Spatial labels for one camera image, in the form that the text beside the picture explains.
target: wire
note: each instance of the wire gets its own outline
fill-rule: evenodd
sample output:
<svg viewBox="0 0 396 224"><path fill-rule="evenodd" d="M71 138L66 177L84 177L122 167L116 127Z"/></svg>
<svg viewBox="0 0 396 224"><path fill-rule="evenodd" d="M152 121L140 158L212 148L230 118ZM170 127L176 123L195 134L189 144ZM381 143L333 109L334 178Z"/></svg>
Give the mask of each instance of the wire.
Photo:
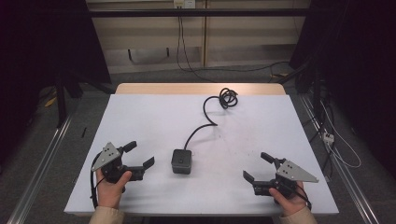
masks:
<svg viewBox="0 0 396 224"><path fill-rule="evenodd" d="M184 55L185 55L185 57L186 57L187 65L189 66L190 70L187 70L187 69L182 68L181 65L180 65L180 63L179 63L179 61L178 61L178 50L179 50L179 47L180 47L180 37L182 38L182 41L183 41ZM198 78L200 78L200 79L203 79L203 80L208 81L208 82L214 82L214 83L216 83L215 81L213 81L213 80L211 80L211 79L208 79L208 78L199 76L199 75L191 68L190 62L189 62L189 58L187 57L186 43L184 42L183 19L182 19L181 17L178 17L177 65L178 65L178 67L179 67L182 71L185 71L185 72L193 72L193 73L195 74L195 76L198 77Z"/></svg>
<svg viewBox="0 0 396 224"><path fill-rule="evenodd" d="M103 177L101 180L98 181L98 183L96 184L95 188L98 188L98 185L105 179L105 177Z"/></svg>
<svg viewBox="0 0 396 224"><path fill-rule="evenodd" d="M288 191L294 193L294 194L297 195L298 197L302 198L302 199L306 202L306 206L309 208L309 210L312 209L312 203L309 202L308 195L306 194L306 192L305 192L305 190L304 190L303 188L301 188L300 186L296 185L299 189L301 189L301 190L303 191L303 193L305 194L305 196L302 195L301 193L297 192L296 189L292 189L292 188L290 188L289 186L285 185L285 184L282 183L282 182L279 182L279 185L281 185L283 188L287 189Z"/></svg>
<svg viewBox="0 0 396 224"><path fill-rule="evenodd" d="M293 2L291 3L291 8L292 9L294 9L294 3L295 3L295 0L293 0ZM296 23L296 18L295 17L293 17L293 21L294 21L294 28L295 28L295 31L296 31L296 34L297 34L297 39L300 37L300 34L299 34L299 32L298 32L298 29L297 29L297 23Z"/></svg>
<svg viewBox="0 0 396 224"><path fill-rule="evenodd" d="M307 124L309 124L313 119L315 119L316 117L314 116L314 117L312 117L312 119L308 119L308 120L306 120L306 121L304 121L304 122L301 122L301 125L303 126L303 127L305 127Z"/></svg>
<svg viewBox="0 0 396 224"><path fill-rule="evenodd" d="M330 120L330 116L327 113L326 107L324 106L324 104L320 101L321 105L323 106L324 112L327 116L327 119L329 120L330 124L332 125L332 121ZM340 160L343 164L351 167L351 168L359 168L361 167L361 158L359 157L358 153L356 153L356 151L353 149L353 147L341 136L341 134L339 132L337 132L337 130L334 128L334 126L332 125L332 128L334 129L335 133L337 133L337 135L346 143L346 145L352 150L352 152L355 154L355 156L358 158L359 160L359 164L358 165L351 165L349 163L347 163L346 161L344 161L337 153L335 153L332 149L332 147L329 145L329 143L327 143L326 145L329 147L329 150L334 154L334 156Z"/></svg>
<svg viewBox="0 0 396 224"><path fill-rule="evenodd" d="M92 162L92 166L91 166L91 167L93 167L93 166L95 165L95 163L96 163L96 161L98 160L100 154L101 154L101 152L98 153L98 154L95 156L95 158L93 159L93 162ZM99 183L97 183L95 187L93 186L93 172L91 171L91 199L92 199L92 204L93 204L93 207L94 207L94 208L96 208L96 207L98 206L98 199L96 198L96 187L98 186Z"/></svg>
<svg viewBox="0 0 396 224"><path fill-rule="evenodd" d="M194 132L192 132L192 134L190 135L190 137L187 139L186 145L184 145L184 150L187 149L187 145L189 144L190 140L192 139L192 137L202 128L204 127L209 127L209 126L218 126L217 123L215 123L212 119L209 118L209 116L206 114L206 102L208 102L210 99L219 99L219 103L221 105L221 107L223 109L227 109L228 107L233 107L235 105L238 104L238 98L236 98L236 95L238 93L236 93L235 91L232 91L228 88L224 88L221 90L219 96L210 96L208 97L205 101L204 101L204 105L203 105L203 110L204 110L204 114L206 119L210 122L209 124L205 124L202 125L200 127L198 127L197 129L194 130Z"/></svg>
<svg viewBox="0 0 396 224"><path fill-rule="evenodd" d="M334 135L334 127L333 127L333 126L335 126L334 112L332 111L332 107L329 104L327 104L327 107L329 107L330 112L332 113L332 119L329 119L330 123L332 124L332 129L331 129L330 133L332 135Z"/></svg>
<svg viewBox="0 0 396 224"><path fill-rule="evenodd" d="M330 106L330 98L331 98L331 96L330 96L330 94L328 93L328 90L327 90L327 89L325 89L324 91L326 91L326 96L325 96L325 97L320 97L320 98L322 98L322 100L325 102L325 104L327 105L327 107L329 107L330 110L331 110L331 112L332 112L332 119L330 119L330 120L334 120L334 113L333 113L333 111L332 111L332 107ZM319 125L318 125L319 128L318 128L318 130L315 132L315 135L309 140L309 143L312 143L312 141L318 136L318 134L320 134L320 135L323 134L323 131L322 131L322 130L323 130L325 124L326 124L326 117L325 117L325 114L323 113L323 111L321 111L320 118L318 118L318 122L319 122ZM325 171L325 169L326 169L327 163L329 162L329 164L330 164L330 174L329 174L329 177L332 177L332 170L333 170L333 168L332 168L332 160L331 160L332 151L331 151L331 150L327 150L324 141L321 141L321 142L322 142L322 144L323 144L323 146L324 146L323 149L325 150L325 152L326 152L326 154L327 154L326 160L325 160L325 162L323 163L323 165L321 166L321 171L322 171L322 173L324 174L324 171Z"/></svg>
<svg viewBox="0 0 396 224"><path fill-rule="evenodd" d="M186 58L187 61L187 65L189 67L189 69L183 68L180 65L180 61L178 59L178 53L179 53L179 49L180 49L180 38L181 41L183 43L183 51L184 51L184 56ZM272 67L274 65L280 64L280 63L289 63L289 62L277 62L277 63L272 63L270 65L266 65L263 67L259 67L259 68L252 68L252 69L227 69L227 68L200 68L200 69L192 69L191 65L190 65L190 61L189 58L187 56L187 51L186 51L186 43L184 40L184 26L183 26L183 19L181 17L178 17L178 41L177 41L177 66L180 68L180 70L185 71L185 72L193 72L195 74L196 77L203 79L205 81L209 81L209 82L214 82L216 83L216 81L213 81L211 79L205 78L205 77L201 77L199 76L196 72L198 71L225 71L225 72L254 72L254 71L260 71L263 69L267 69L270 68L271 70L271 76L270 76L270 80L268 81L268 83L271 82L273 76L277 76L278 74L273 74L273 70Z"/></svg>

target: hand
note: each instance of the hand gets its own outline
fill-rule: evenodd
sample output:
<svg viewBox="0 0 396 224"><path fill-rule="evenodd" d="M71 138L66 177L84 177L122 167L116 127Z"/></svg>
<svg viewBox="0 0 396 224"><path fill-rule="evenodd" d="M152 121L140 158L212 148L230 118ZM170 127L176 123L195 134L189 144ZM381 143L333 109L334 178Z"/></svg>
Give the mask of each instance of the hand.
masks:
<svg viewBox="0 0 396 224"><path fill-rule="evenodd" d="M126 183L130 180L132 172L125 172L120 178L117 184L109 183L105 179L102 173L102 169L96 171L96 182L102 180L99 183L98 189L98 205L103 207L111 207L119 209L122 189L125 187Z"/></svg>
<svg viewBox="0 0 396 224"><path fill-rule="evenodd" d="M303 191L303 182L297 181L297 192L301 195L305 196ZM279 202L279 204L283 208L283 216L288 217L293 215L294 213L300 211L301 209L306 207L306 202L304 199L300 198L295 194L291 194L290 198L286 199L278 190L269 189L270 194L274 197L275 200Z"/></svg>

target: black box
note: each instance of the black box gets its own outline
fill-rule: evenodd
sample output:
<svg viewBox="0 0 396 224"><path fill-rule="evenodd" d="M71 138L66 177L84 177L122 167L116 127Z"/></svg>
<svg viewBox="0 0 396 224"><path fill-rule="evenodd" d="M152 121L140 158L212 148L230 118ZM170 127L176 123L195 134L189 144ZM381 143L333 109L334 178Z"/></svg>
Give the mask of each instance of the black box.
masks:
<svg viewBox="0 0 396 224"><path fill-rule="evenodd" d="M191 151L175 149L172 156L172 170L174 174L189 175L191 173Z"/></svg>

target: metal rail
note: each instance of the metal rail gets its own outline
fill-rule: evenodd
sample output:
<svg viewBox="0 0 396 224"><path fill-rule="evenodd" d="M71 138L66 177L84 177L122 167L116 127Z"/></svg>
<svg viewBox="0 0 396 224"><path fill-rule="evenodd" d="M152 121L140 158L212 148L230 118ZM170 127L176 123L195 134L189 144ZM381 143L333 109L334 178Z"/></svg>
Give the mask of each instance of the metal rail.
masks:
<svg viewBox="0 0 396 224"><path fill-rule="evenodd" d="M69 113L69 116L66 118L64 124L60 128L56 129L55 134L53 135L52 140L49 143L47 151L43 155L43 159L35 170L33 177L29 181L28 186L26 187L20 200L18 201L17 206L12 212L7 224L22 224L25 221L30 211L30 208L35 201L35 196L40 190L40 187L46 177L52 161L55 158L56 152L58 151L58 148L61 145L62 140L64 139L64 135L67 132L71 118L77 107L78 105L75 105L74 108L72 108L72 111Z"/></svg>
<svg viewBox="0 0 396 224"><path fill-rule="evenodd" d="M41 16L65 17L305 17L325 15L332 9L323 8L195 8L195 9L96 9L90 11L47 9L36 11Z"/></svg>
<svg viewBox="0 0 396 224"><path fill-rule="evenodd" d="M313 106L309 98L307 97L306 94L301 94L300 99L304 105L304 108L308 114L308 116L312 119L312 123L317 130L319 131L319 125L317 120L315 119L315 114L312 111ZM328 146L326 146L326 150L330 152L330 149ZM334 148L334 153L337 153L337 155L341 158L340 153L338 152L337 148ZM340 162L334 154L332 154L332 161L334 161L334 166L337 169L339 175L343 179L344 184L346 185L346 189L349 192L349 195L351 196L354 204L356 205L356 208L358 209L359 213L361 214L361 217L364 220L364 223L366 224L379 224L380 221L376 217L374 209L370 205L369 201L367 200L366 196L364 195L363 191L361 190L361 187L359 187L358 183L356 182L355 178L353 177L352 173L350 173L348 167L344 165L342 162Z"/></svg>

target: wooden trim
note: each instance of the wooden trim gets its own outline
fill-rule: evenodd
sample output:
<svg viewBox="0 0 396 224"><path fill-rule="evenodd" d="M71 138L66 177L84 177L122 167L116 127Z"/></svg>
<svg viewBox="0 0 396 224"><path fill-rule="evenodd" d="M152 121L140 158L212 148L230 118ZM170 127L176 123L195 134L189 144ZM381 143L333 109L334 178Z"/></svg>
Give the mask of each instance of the wooden trim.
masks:
<svg viewBox="0 0 396 224"><path fill-rule="evenodd" d="M285 95L277 83L121 83L116 94L214 94L229 88L240 95Z"/></svg>

